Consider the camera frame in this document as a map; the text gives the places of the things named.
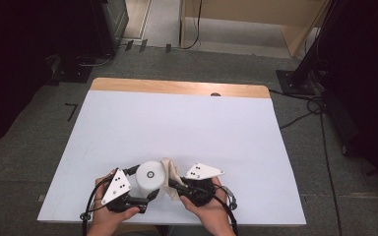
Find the hand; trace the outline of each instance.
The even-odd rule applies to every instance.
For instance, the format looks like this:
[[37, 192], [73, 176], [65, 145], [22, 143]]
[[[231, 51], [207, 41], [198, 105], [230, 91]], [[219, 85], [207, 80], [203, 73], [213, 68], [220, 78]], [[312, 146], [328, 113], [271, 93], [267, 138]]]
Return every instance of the hand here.
[[[214, 177], [212, 180], [215, 185], [221, 186], [220, 180], [217, 177]], [[226, 193], [223, 189], [218, 188], [216, 196], [226, 203]], [[184, 196], [180, 197], [180, 200], [186, 209], [199, 217], [204, 227], [213, 235], [234, 235], [229, 226], [228, 214], [217, 200], [212, 199], [208, 204], [200, 207], [196, 207]]]
[[[96, 179], [96, 184], [102, 181], [104, 178], [108, 177], [115, 173], [115, 170], [112, 170], [111, 173], [106, 175], [103, 178]], [[94, 193], [94, 208], [102, 207], [102, 198], [103, 190], [106, 187], [106, 184], [101, 185], [96, 192]], [[109, 211], [106, 207], [94, 211], [94, 216], [92, 220], [91, 230], [88, 232], [88, 236], [97, 235], [97, 236], [111, 236], [115, 234], [115, 231], [118, 229], [118, 226], [124, 220], [127, 220], [137, 214], [140, 210], [137, 207], [132, 207], [124, 212], [116, 213]]]

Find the wooden border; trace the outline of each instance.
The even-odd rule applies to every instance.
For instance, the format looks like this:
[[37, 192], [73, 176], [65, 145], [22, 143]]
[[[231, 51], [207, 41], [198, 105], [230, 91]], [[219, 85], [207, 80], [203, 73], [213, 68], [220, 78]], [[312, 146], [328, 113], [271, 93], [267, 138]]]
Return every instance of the wooden border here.
[[94, 79], [91, 90], [117, 90], [172, 94], [211, 95], [216, 92], [222, 96], [270, 98], [264, 86], [212, 84], [198, 82], [173, 82], [136, 79]]

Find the tabletop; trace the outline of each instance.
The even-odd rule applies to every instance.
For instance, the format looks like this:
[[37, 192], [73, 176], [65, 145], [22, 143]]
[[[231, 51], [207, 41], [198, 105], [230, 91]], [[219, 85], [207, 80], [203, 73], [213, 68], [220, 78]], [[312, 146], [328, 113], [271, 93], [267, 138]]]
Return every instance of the tabletop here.
[[[239, 225], [306, 223], [266, 87], [108, 78], [87, 94], [38, 220], [80, 222], [96, 178], [163, 157], [181, 176], [197, 162], [224, 170]], [[127, 223], [200, 221], [160, 192]]]

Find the wooden panel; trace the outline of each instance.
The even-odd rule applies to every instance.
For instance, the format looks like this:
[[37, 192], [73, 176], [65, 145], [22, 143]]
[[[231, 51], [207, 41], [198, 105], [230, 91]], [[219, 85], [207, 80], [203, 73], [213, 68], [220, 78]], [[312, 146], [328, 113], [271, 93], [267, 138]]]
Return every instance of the wooden panel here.
[[[306, 26], [325, 0], [204, 0], [201, 18]], [[200, 0], [184, 0], [185, 17], [198, 17]]]
[[329, 0], [320, 1], [318, 8], [315, 9], [315, 11], [308, 13], [309, 20], [305, 26], [281, 26], [284, 41], [286, 42], [287, 49], [292, 57], [296, 55], [312, 29], [317, 27], [320, 19], [327, 14], [326, 9], [329, 2]]
[[217, 92], [222, 96], [270, 98], [269, 90], [264, 86], [112, 78], [94, 79], [91, 90], [119, 90], [197, 95], [211, 95], [211, 93]]

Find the finger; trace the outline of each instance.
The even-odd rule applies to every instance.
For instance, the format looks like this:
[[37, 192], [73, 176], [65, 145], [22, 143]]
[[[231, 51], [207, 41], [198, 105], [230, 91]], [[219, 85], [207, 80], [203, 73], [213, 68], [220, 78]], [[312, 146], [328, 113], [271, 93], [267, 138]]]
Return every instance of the finger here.
[[[221, 181], [218, 177], [213, 177], [212, 181], [217, 186], [222, 186]], [[216, 196], [220, 198], [224, 203], [226, 203], [226, 192], [222, 188], [217, 188]]]
[[96, 189], [96, 192], [94, 193], [94, 199], [95, 200], [101, 200], [103, 198], [103, 194], [105, 192], [106, 184], [102, 184], [99, 186], [99, 188]]
[[213, 184], [221, 186], [221, 181], [218, 177], [213, 177], [212, 181], [213, 181]]
[[103, 176], [103, 177], [100, 177], [100, 178], [97, 178], [95, 183], [98, 184], [100, 183], [100, 181], [102, 181], [103, 179], [106, 179], [107, 177], [111, 176], [111, 175], [114, 175], [116, 173], [116, 169], [113, 169], [111, 170], [111, 172], [109, 172], [109, 174]]
[[180, 197], [180, 201], [182, 201], [182, 203], [185, 205], [186, 209], [195, 213], [196, 214], [196, 210], [198, 209], [195, 205], [193, 205], [192, 202], [190, 202], [190, 200], [184, 196], [181, 196]]
[[102, 199], [94, 198], [94, 209], [102, 207]]
[[131, 207], [131, 208], [125, 210], [124, 213], [123, 213], [124, 220], [127, 220], [127, 219], [133, 217], [138, 212], [140, 212], [140, 209], [138, 207]]

